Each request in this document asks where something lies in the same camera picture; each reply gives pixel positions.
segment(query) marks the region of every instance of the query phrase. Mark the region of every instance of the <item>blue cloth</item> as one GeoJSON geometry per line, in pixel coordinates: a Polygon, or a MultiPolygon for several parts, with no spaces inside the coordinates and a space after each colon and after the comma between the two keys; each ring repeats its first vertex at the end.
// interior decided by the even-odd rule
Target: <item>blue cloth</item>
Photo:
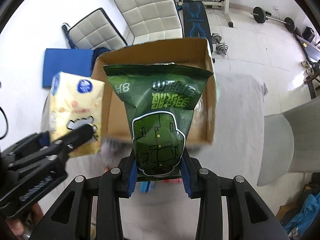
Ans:
{"type": "Polygon", "coordinates": [[[90,77],[93,53],[91,49],[46,49],[42,87],[51,87],[52,77],[60,71],[90,77]]]}
{"type": "Polygon", "coordinates": [[[311,225],[313,220],[316,218],[319,210],[320,193],[316,196],[310,194],[306,198],[300,213],[297,214],[286,226],[284,226],[284,230],[288,234],[292,231],[292,229],[297,227],[300,236],[302,236],[307,228],[311,225]]]}

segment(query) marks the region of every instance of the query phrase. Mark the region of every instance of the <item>weight plate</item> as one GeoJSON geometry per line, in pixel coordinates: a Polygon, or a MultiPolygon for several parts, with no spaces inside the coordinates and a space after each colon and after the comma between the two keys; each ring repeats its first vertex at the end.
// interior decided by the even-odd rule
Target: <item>weight plate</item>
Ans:
{"type": "Polygon", "coordinates": [[[294,22],[291,18],[287,17],[286,19],[284,19],[284,21],[286,22],[286,24],[284,24],[284,26],[287,28],[287,30],[291,33],[294,32],[294,30],[296,29],[294,22]]]}
{"type": "Polygon", "coordinates": [[[220,43],[222,41],[222,36],[219,33],[212,33],[211,40],[213,44],[220,43]]]}
{"type": "Polygon", "coordinates": [[[257,23],[265,23],[266,22],[266,12],[260,8],[260,7],[255,7],[253,9],[253,13],[254,14],[258,14],[258,15],[253,15],[254,19],[256,20],[257,23]]]}
{"type": "Polygon", "coordinates": [[[295,28],[293,34],[298,35],[298,36],[300,36],[300,37],[302,36],[302,32],[301,32],[301,30],[300,30],[298,27],[295,28]]]}
{"type": "Polygon", "coordinates": [[[224,55],[226,55],[227,51],[228,51],[228,45],[226,43],[220,43],[216,46],[216,52],[218,54],[223,53],[224,55]]]}

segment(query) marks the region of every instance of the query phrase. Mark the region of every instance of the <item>snack bag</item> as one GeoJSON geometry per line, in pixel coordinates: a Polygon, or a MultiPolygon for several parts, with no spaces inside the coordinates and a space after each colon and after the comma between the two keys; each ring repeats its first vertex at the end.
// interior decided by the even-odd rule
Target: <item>snack bag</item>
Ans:
{"type": "Polygon", "coordinates": [[[59,72],[50,90],[50,139],[54,141],[81,125],[93,126],[93,138],[69,153],[69,157],[100,150],[101,112],[104,82],[59,72]]]}
{"type": "Polygon", "coordinates": [[[176,64],[104,70],[124,102],[139,174],[152,179],[179,172],[195,106],[213,73],[176,64]]]}

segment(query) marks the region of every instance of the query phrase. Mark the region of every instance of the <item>robotic arm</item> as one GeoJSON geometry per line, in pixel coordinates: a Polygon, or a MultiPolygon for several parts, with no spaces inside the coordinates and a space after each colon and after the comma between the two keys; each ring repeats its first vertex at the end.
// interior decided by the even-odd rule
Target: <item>robotic arm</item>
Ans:
{"type": "MultiPolygon", "coordinates": [[[[66,177],[68,153],[90,140],[86,124],[49,143],[48,132],[33,134],[2,153],[0,170],[0,230],[5,239],[17,239],[4,218],[25,220],[33,204],[66,177]]],[[[218,177],[186,149],[181,177],[191,199],[200,198],[196,240],[222,239],[221,196],[228,206],[229,239],[288,240],[279,221],[251,185],[242,177],[218,177]]],[[[98,196],[97,240],[123,240],[119,198],[130,198],[138,178],[135,154],[101,177],[77,176],[33,230],[30,240],[89,240],[92,198],[98,196]]]]}

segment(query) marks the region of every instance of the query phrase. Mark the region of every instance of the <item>blue gripper pad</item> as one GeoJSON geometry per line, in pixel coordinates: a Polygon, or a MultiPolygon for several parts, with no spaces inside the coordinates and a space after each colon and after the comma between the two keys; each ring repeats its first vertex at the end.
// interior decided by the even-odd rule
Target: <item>blue gripper pad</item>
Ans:
{"type": "Polygon", "coordinates": [[[155,183],[155,181],[142,181],[140,185],[140,192],[153,192],[153,189],[155,188],[155,183]]]}
{"type": "Polygon", "coordinates": [[[49,138],[49,133],[45,132],[42,137],[39,139],[39,143],[41,147],[43,146],[50,146],[50,138],[49,138]]]}
{"type": "Polygon", "coordinates": [[[132,193],[134,192],[134,189],[137,183],[137,178],[138,178],[138,168],[137,168],[137,163],[134,160],[132,163],[132,168],[128,178],[128,196],[129,197],[131,197],[132,193]]]}
{"type": "Polygon", "coordinates": [[[190,181],[190,172],[184,157],[181,158],[180,172],[182,176],[184,190],[188,194],[188,197],[191,197],[192,188],[191,188],[191,181],[190,181]]]}

